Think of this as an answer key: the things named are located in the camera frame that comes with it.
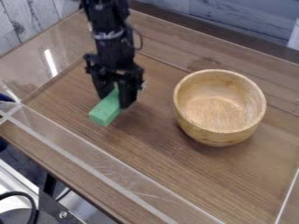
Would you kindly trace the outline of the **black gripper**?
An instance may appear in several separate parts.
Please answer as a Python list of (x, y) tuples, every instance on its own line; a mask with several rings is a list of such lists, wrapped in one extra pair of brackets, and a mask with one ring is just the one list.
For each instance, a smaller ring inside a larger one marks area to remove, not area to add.
[(127, 109), (137, 98), (137, 91), (143, 89), (144, 69), (135, 63), (136, 51), (135, 35), (131, 27), (118, 27), (113, 31), (90, 31), (96, 44), (96, 52), (84, 55), (85, 71), (90, 75), (97, 97), (104, 99), (114, 89), (118, 80), (120, 108)]

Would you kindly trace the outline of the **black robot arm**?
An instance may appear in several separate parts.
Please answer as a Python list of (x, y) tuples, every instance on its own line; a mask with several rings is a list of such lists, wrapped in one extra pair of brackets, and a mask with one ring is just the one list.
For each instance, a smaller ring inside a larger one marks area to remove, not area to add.
[(82, 56), (97, 96), (104, 99), (117, 87), (117, 101), (127, 109), (143, 89), (144, 69), (136, 64), (133, 28), (127, 22), (127, 0), (80, 0), (96, 52)]

